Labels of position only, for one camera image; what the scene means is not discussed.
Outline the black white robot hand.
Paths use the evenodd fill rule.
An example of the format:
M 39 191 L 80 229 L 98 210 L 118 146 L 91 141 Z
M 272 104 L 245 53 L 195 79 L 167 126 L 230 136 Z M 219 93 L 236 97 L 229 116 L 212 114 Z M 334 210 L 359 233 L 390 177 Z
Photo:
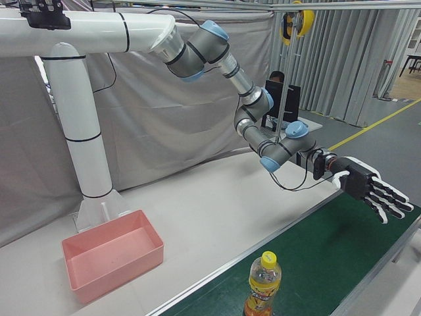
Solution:
M 328 170 L 333 174 L 332 184 L 364 202 L 382 224 L 388 223 L 388 215 L 403 219 L 406 213 L 414 209 L 408 196 L 383 181 L 374 167 L 354 157 L 334 159 L 328 165 Z

